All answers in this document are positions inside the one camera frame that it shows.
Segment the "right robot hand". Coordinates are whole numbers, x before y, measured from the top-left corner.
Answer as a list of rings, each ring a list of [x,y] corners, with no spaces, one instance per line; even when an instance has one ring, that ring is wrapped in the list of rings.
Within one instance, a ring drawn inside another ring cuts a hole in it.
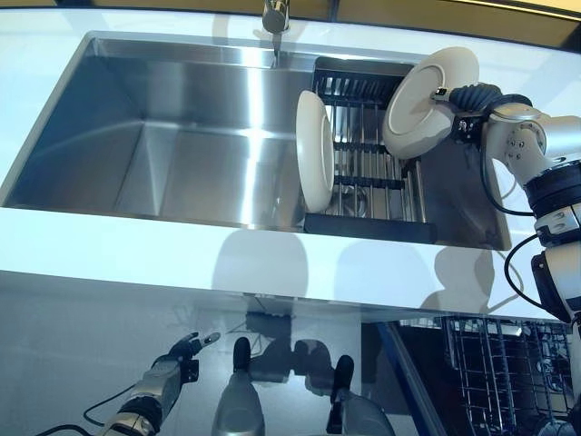
[[[431,93],[430,98],[460,112],[481,112],[501,95],[501,90],[493,84],[470,84],[456,88],[440,87]]]

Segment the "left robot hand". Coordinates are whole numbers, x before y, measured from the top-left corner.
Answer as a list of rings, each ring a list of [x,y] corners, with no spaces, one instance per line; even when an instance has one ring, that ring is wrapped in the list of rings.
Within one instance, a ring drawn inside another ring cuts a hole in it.
[[[158,357],[144,374],[145,392],[164,408],[170,409],[179,398],[182,386],[199,378],[200,364],[195,356],[220,338],[219,332],[206,336],[192,332],[182,337],[166,354]]]

